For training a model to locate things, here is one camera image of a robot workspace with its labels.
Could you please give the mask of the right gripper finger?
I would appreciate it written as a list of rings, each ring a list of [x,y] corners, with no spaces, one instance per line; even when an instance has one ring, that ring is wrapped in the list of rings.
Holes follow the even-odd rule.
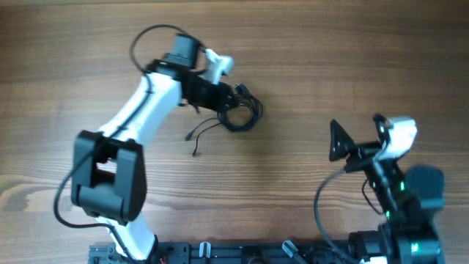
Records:
[[[330,152],[329,161],[338,161],[346,158],[358,150],[350,135],[335,120],[330,121]]]
[[[386,125],[387,118],[379,113],[376,113],[373,116],[373,121],[377,129],[377,140],[381,146],[384,146],[389,141],[389,132]]]

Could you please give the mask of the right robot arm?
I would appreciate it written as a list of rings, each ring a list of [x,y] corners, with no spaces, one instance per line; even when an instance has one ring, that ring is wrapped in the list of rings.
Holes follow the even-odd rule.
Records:
[[[373,120],[377,140],[360,144],[330,122],[330,161],[345,159],[346,173],[365,173],[386,218],[375,231],[350,233],[347,254],[360,263],[444,263],[434,224],[444,207],[444,174],[427,165],[399,168],[417,136],[414,119],[376,114]]]

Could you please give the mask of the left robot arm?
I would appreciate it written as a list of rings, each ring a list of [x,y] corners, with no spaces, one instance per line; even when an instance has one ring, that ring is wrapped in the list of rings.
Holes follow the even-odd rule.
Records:
[[[187,101],[195,109],[225,112],[238,106],[232,88],[221,82],[234,60],[205,48],[189,34],[177,34],[170,52],[146,66],[129,101],[98,131],[75,140],[71,202],[110,233],[107,261],[162,263],[157,235],[141,209],[147,195],[144,148],[164,119]]]

